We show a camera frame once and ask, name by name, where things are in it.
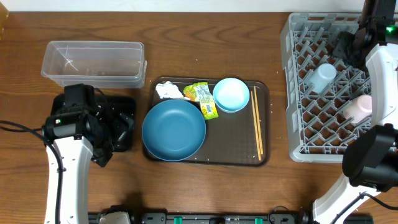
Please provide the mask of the light blue cup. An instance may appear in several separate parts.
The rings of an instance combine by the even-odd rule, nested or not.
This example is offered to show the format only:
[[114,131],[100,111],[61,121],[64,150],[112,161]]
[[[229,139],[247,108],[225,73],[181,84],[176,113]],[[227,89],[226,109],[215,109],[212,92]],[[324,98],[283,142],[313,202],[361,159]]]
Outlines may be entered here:
[[313,86],[315,93],[321,93],[336,77],[336,68],[329,63],[323,63],[315,69],[308,79],[308,84]]

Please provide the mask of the dark blue plate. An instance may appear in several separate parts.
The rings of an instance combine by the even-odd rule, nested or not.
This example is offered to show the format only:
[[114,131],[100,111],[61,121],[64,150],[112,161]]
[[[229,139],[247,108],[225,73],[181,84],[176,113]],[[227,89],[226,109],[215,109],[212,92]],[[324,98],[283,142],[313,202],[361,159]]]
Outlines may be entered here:
[[189,101],[163,101],[150,109],[142,124],[146,149],[163,161],[182,161],[194,155],[205,138],[205,119]]

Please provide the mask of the pale pink cup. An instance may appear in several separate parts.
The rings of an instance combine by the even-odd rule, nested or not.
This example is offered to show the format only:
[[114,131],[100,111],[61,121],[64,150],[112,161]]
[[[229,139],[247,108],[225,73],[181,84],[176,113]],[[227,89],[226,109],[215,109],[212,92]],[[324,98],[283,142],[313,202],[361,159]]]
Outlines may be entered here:
[[364,118],[372,115],[372,97],[361,95],[351,101],[351,104],[343,111],[345,119],[352,118],[352,123],[359,123]]

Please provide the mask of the green snack wrapper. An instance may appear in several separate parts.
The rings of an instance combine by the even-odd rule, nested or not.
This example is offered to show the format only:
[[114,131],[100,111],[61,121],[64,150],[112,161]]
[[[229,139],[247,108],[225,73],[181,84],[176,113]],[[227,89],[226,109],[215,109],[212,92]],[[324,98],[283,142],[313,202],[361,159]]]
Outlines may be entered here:
[[218,117],[213,95],[210,93],[207,82],[194,83],[183,89],[183,94],[191,101],[199,102],[200,110],[205,120]]

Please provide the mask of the light blue bowl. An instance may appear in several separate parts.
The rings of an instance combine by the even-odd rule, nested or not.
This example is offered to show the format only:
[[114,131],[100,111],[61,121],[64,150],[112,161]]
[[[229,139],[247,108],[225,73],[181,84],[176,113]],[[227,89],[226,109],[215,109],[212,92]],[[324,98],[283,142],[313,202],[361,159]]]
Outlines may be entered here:
[[240,79],[225,78],[220,80],[213,89],[216,106],[226,113],[242,110],[249,102],[248,86]]

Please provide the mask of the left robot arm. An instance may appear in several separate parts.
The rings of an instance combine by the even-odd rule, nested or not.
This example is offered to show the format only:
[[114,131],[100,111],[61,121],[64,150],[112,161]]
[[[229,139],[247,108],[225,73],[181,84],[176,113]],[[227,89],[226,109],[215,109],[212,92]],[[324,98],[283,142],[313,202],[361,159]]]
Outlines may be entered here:
[[133,223],[117,206],[88,212],[88,176],[91,163],[105,167],[115,152],[130,149],[135,113],[133,98],[85,84],[66,86],[54,98],[42,126],[49,161],[45,223]]

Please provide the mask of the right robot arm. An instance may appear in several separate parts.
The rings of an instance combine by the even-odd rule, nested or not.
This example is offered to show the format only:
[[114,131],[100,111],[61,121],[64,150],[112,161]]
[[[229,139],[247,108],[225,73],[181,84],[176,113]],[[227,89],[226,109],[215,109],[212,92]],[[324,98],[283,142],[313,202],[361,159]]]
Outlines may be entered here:
[[395,0],[367,0],[355,33],[340,32],[331,55],[360,69],[371,79],[371,127],[345,150],[343,173],[316,199],[299,223],[343,223],[367,199],[397,187],[397,26]]

